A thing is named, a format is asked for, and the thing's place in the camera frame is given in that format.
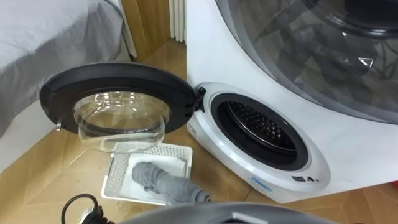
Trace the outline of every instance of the wooden floor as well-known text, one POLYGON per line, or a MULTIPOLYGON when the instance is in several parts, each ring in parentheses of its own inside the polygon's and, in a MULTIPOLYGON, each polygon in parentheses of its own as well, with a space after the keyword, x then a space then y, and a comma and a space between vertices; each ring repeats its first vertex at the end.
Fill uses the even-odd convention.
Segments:
MULTIPOLYGON (((147 64, 186 76, 186 50, 173 41, 148 58, 147 64)), ((182 127, 164 142, 193 148, 192 180, 217 202, 276 204, 208 154, 182 127)), ((109 154, 87 151, 76 135, 52 132, 0 174, 0 223, 59 223, 65 202, 89 193, 99 199, 106 216, 120 222, 152 205, 105 200, 100 196, 109 154)), ((76 223, 88 200, 72 204, 68 223, 76 223)), ((338 223, 398 224, 398 190, 390 184, 288 203, 283 206, 338 223)))

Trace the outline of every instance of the gray cloth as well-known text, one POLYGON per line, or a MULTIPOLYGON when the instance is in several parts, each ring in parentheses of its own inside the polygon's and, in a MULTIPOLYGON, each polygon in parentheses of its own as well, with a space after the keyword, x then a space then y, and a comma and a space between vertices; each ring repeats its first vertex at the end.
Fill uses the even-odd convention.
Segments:
POLYGON ((210 201, 210 196, 189 179, 170 175, 151 162, 138 163, 131 175, 146 191, 164 195, 168 204, 210 201))
POLYGON ((1 1, 0 15, 0 137, 49 78, 119 53, 123 19, 104 0, 1 1))

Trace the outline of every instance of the gray bedsheet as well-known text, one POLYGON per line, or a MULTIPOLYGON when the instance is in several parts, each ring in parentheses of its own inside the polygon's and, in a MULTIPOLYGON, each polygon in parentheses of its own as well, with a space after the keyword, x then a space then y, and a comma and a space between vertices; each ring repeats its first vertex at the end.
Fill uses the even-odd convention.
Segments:
POLYGON ((39 98, 42 85, 76 65, 112 60, 123 19, 104 0, 9 0, 0 6, 0 137, 39 98))

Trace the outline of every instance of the blue label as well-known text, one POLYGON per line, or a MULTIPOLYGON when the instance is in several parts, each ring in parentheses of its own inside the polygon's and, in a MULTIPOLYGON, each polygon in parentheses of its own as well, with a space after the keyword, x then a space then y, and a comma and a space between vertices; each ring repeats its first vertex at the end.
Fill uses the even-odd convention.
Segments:
POLYGON ((257 184, 259 184, 261 187, 264 187, 265 189, 267 189, 269 192, 272 192, 272 189, 270 189, 269 187, 267 187, 265 184, 261 183, 261 181, 255 177, 251 177, 251 180, 253 180, 254 182, 256 182, 257 184))

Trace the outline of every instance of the door hinge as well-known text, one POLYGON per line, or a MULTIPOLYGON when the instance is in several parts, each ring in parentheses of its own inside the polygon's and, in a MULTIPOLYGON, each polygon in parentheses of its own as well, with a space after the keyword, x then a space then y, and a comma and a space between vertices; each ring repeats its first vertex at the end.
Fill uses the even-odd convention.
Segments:
POLYGON ((198 93, 197 93, 197 100, 195 102, 195 111, 201 110, 202 112, 205 112, 205 105, 203 105, 203 97, 205 96, 205 93, 207 92, 207 90, 203 87, 200 87, 198 89, 198 93))

